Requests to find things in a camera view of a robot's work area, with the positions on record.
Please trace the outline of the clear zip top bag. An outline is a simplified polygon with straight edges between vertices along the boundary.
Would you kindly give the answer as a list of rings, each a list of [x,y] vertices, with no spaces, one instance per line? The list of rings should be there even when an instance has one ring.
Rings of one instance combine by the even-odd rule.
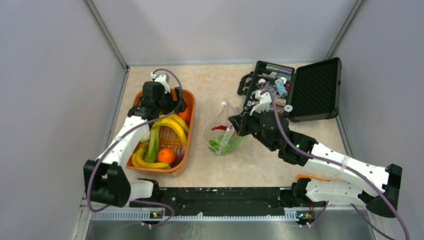
[[[239,136],[228,117],[241,113],[229,101],[221,102],[221,111],[203,128],[202,137],[208,150],[217,157],[231,156],[244,159],[253,157],[250,136]]]

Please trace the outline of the green napa cabbage toy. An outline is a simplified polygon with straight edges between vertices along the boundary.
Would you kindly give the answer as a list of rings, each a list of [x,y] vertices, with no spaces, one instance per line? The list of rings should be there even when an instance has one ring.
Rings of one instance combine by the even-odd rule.
[[[225,156],[238,151],[248,142],[248,136],[223,134],[208,141],[209,150],[216,156]]]

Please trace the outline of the red chili pepper toy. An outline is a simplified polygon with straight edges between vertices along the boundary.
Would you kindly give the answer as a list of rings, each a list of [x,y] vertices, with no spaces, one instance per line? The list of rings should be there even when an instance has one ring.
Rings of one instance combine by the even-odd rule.
[[[217,130],[222,130],[222,131],[226,131],[228,128],[227,125],[218,125],[218,126],[214,126],[211,128],[212,131],[217,131]]]

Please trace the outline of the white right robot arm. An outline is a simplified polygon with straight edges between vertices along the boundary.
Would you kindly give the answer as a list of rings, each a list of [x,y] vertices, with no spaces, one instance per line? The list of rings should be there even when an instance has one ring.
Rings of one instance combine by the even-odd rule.
[[[241,113],[228,120],[237,135],[251,135],[270,151],[277,151],[284,162],[342,179],[342,182],[298,180],[293,189],[297,205],[330,201],[363,206],[385,218],[398,217],[403,173],[399,165],[372,165],[339,153],[313,137],[290,130],[288,121],[272,112]]]

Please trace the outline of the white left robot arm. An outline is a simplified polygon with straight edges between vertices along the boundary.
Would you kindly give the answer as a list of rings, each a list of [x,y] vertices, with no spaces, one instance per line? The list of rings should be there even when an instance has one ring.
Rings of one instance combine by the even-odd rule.
[[[186,108],[181,85],[171,89],[165,82],[149,81],[132,106],[124,124],[106,150],[83,166],[85,193],[89,208],[92,202],[105,206],[123,207],[137,191],[124,171],[125,164],[141,138],[153,123]]]

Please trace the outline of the orange fruit toy back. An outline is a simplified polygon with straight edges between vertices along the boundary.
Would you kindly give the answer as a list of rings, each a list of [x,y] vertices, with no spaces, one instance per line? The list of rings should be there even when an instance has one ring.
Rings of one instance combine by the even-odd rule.
[[[193,111],[193,108],[191,106],[188,106],[185,109],[185,111],[178,113],[179,117],[182,118],[186,122],[187,125],[189,125],[190,122],[191,122],[192,111]]]

